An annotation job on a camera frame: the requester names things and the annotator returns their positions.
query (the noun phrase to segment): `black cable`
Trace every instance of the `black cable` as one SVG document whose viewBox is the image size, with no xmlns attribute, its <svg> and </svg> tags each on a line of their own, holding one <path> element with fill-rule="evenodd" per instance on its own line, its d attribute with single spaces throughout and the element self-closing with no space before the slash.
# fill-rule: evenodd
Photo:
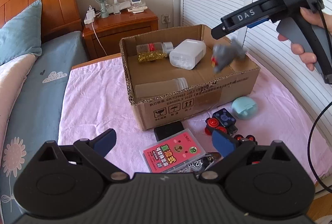
<svg viewBox="0 0 332 224">
<path fill-rule="evenodd" d="M 324 108 L 324 110 L 321 111 L 321 113 L 319 114 L 319 116 L 316 118 L 316 120 L 315 120 L 315 122 L 314 122 L 314 124 L 313 124 L 313 126 L 312 126 L 312 128 L 311 128 L 310 134 L 309 134 L 309 138 L 308 138 L 308 152 L 307 152 L 307 154 L 308 154 L 308 162 L 309 162 L 309 166 L 310 166 L 311 171 L 313 172 L 313 175 L 315 176 L 317 182 L 318 182 L 318 183 L 319 183 L 319 184 L 320 184 L 320 185 L 321 185 L 326 191 L 328 191 L 329 193 L 332 193 L 332 189 L 330 189 L 328 186 L 326 186 L 326 185 L 323 183 L 323 181 L 321 181 L 321 179 L 320 179 L 319 176 L 317 175 L 317 173 L 316 173 L 316 171 L 315 171 L 315 169 L 314 169 L 314 167 L 313 167 L 313 165 L 312 165 L 311 158 L 310 158 L 310 142 L 311 142 L 311 137 L 312 137 L 312 134 L 313 134 L 313 130 L 315 129 L 315 126 L 316 126 L 318 120 L 319 120 L 319 119 L 321 118 L 321 116 L 325 113 L 325 111 L 326 111 L 327 109 L 329 109 L 331 106 L 332 106 L 332 102 L 330 102 L 330 103 L 328 104 L 328 106 L 326 106 L 326 107 Z"/>
<path fill-rule="evenodd" d="M 323 191 L 325 191 L 325 189 L 315 192 L 315 195 L 319 195 L 319 194 L 323 193 Z"/>
<path fill-rule="evenodd" d="M 318 9 L 318 12 L 319 12 L 319 15 L 320 15 L 320 18 L 322 19 L 322 22 L 323 22 L 323 26 L 324 26 L 324 29 L 325 29 L 325 33 L 326 33 L 326 37 L 327 37 L 327 42 L 329 44 L 329 48 L 330 48 L 330 54 L 331 54 L 331 60 L 332 60 L 332 45 L 331 45 L 331 40 L 330 40 L 330 35 L 329 35 L 329 31 L 328 31 L 328 28 L 327 28 L 327 25 L 326 25 L 326 21 L 325 21 L 325 17 L 323 15 L 323 12 L 322 10 Z M 310 158 L 310 142 L 311 142 L 311 137 L 312 137 L 312 134 L 313 134 L 313 130 L 315 129 L 315 126 L 318 122 L 318 120 L 320 120 L 320 118 L 322 117 L 322 115 L 326 112 L 327 109 L 329 109 L 330 107 L 332 106 L 332 102 L 330 102 L 325 108 L 323 111 L 321 111 L 321 113 L 318 115 L 318 117 L 316 118 L 312 128 L 311 128 L 311 131 L 310 131 L 310 134 L 309 134 L 309 138 L 308 138 L 308 151 L 307 151 L 307 154 L 308 154 L 308 162 L 309 162 L 309 166 L 310 166 L 310 169 L 311 171 L 313 172 L 313 175 L 315 176 L 317 182 L 326 190 L 328 191 L 329 193 L 332 193 L 332 189 L 330 189 L 330 186 L 326 186 L 323 181 L 321 181 L 321 179 L 319 178 L 319 176 L 317 175 L 313 165 L 312 165 L 312 162 L 311 162 L 311 158 Z"/>
<path fill-rule="evenodd" d="M 320 15 L 320 18 L 322 19 L 323 22 L 323 27 L 325 29 L 325 34 L 326 34 L 326 38 L 327 38 L 327 43 L 329 45 L 329 49 L 330 49 L 330 55 L 331 55 L 331 60 L 332 60 L 332 45 L 331 45 L 331 39 L 330 39 L 330 34 L 326 25 L 326 21 L 325 21 L 325 17 L 323 15 L 322 10 L 318 9 L 318 13 Z"/>
</svg>

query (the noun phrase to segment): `box warning symbols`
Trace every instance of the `box warning symbols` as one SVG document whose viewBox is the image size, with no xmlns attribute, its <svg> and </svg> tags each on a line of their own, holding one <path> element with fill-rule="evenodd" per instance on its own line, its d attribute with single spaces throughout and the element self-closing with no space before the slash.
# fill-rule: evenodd
<svg viewBox="0 0 332 224">
<path fill-rule="evenodd" d="M 186 109 L 186 108 L 191 107 L 193 105 L 194 105 L 194 99 L 185 100 L 184 102 L 182 102 L 182 109 Z"/>
<path fill-rule="evenodd" d="M 157 117 L 160 117 L 162 115 L 165 115 L 167 113 L 166 111 L 166 107 L 165 108 L 161 108 L 161 109 L 158 109 L 158 110 L 155 110 L 153 111 L 154 113 L 154 117 L 157 118 Z"/>
<path fill-rule="evenodd" d="M 179 111 L 180 108 L 181 108 L 181 103 L 176 103 L 176 104 L 170 105 L 170 106 L 168 106 L 168 113 L 171 114 L 176 111 Z"/>
</svg>

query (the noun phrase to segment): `wall outlet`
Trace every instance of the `wall outlet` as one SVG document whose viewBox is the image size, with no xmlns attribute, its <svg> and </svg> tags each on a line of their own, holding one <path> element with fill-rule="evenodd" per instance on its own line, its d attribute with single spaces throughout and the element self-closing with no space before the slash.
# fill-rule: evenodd
<svg viewBox="0 0 332 224">
<path fill-rule="evenodd" d="M 161 22 L 163 24 L 168 24 L 171 22 L 171 16 L 169 14 L 163 14 L 161 15 Z"/>
</svg>

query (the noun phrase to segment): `cardboard box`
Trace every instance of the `cardboard box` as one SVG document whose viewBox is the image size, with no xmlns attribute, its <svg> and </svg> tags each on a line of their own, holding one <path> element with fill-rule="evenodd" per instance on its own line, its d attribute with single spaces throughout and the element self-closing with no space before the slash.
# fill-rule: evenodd
<svg viewBox="0 0 332 224">
<path fill-rule="evenodd" d="M 136 46 L 151 42 L 171 41 L 177 46 L 185 39 L 204 41 L 206 55 L 192 70 L 172 66 L 169 58 L 139 63 Z M 233 61 L 220 73 L 214 74 L 211 55 L 214 44 L 229 45 L 228 38 L 215 40 L 205 25 L 152 31 L 120 41 L 129 102 L 141 128 L 145 131 L 177 120 L 187 119 L 202 111 L 213 109 L 240 96 L 251 93 L 259 66 L 248 57 Z M 138 84 L 162 82 L 184 77 L 189 88 L 152 98 L 137 98 Z"/>
</svg>

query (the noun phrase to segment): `pink card package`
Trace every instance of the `pink card package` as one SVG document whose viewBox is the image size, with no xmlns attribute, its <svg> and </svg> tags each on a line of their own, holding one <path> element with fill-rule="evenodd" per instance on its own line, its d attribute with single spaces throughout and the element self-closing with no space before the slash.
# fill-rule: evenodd
<svg viewBox="0 0 332 224">
<path fill-rule="evenodd" d="M 152 173 L 170 173 L 200 159 L 205 151 L 189 129 L 150 145 L 142 152 Z"/>
</svg>

